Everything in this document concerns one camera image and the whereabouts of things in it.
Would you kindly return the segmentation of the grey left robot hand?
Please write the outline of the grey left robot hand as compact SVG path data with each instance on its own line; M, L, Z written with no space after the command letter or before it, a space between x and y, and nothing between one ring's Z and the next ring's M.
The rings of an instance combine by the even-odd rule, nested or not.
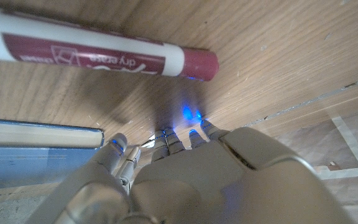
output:
M185 149L174 130L135 178L114 172L127 146L115 134L70 174L29 223L352 223L296 152L258 130L202 120Z

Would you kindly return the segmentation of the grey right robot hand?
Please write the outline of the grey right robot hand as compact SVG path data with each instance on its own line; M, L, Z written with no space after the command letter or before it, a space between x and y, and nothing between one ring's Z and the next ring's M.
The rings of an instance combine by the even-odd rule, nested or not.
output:
M116 178L121 181L121 185L126 192L130 191L131 178L134 175L134 170L137 166L137 162L140 159L141 150L139 146L135 146L131 153L126 157L122 166L116 174Z

